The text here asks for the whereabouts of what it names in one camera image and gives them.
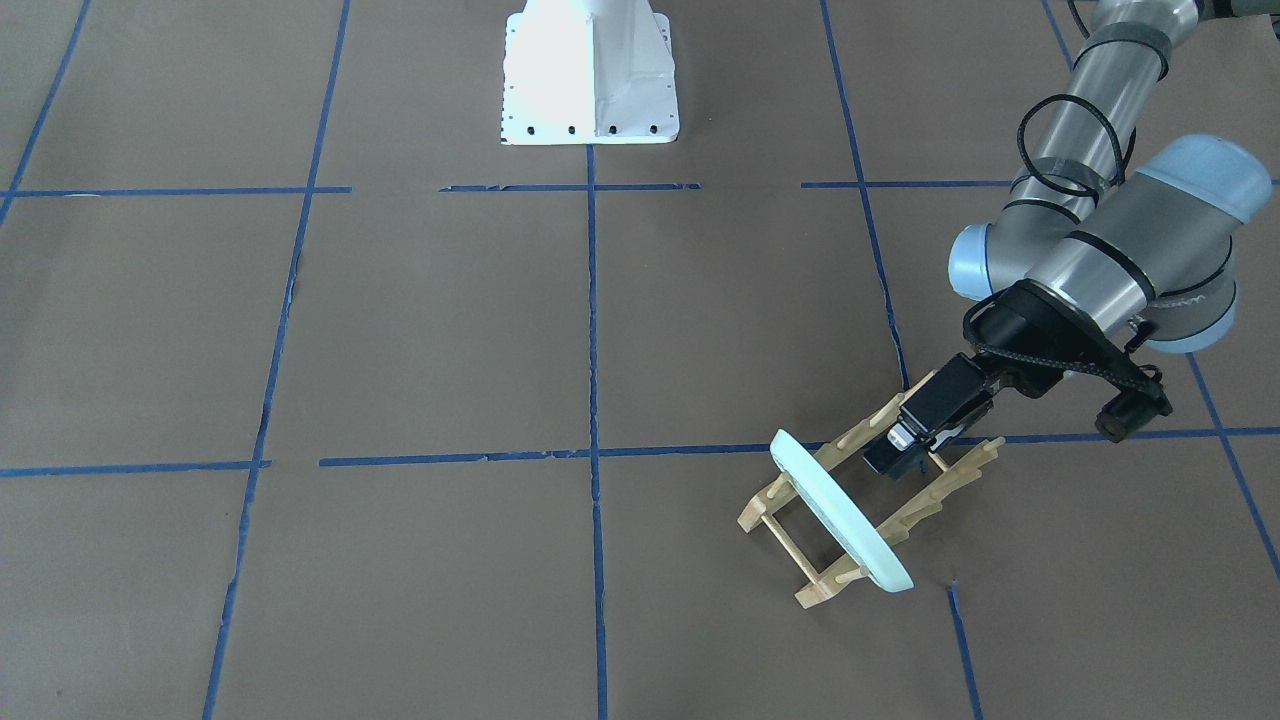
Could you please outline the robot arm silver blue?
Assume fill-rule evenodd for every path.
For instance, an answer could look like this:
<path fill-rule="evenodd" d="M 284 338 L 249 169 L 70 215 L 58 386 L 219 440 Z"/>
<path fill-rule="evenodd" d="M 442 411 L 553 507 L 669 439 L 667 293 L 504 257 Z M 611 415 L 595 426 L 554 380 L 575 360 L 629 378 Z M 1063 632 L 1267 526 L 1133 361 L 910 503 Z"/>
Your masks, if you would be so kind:
<path fill-rule="evenodd" d="M 1272 177 L 1215 135 L 1175 138 L 1133 167 L 1137 126 L 1172 53 L 1206 23 L 1276 15 L 1275 1 L 1101 1 L 1061 94 L 1021 118 L 1021 168 L 996 222 L 954 241 L 948 281 L 972 306 L 969 354 L 924 379 L 861 443 L 899 479 L 977 424 L 1004 389 L 1047 395 L 1066 375 L 1115 389 L 1094 425 L 1119 443 L 1172 405 L 1138 348 L 1219 342 L 1239 307 L 1234 233 L 1270 200 Z"/>

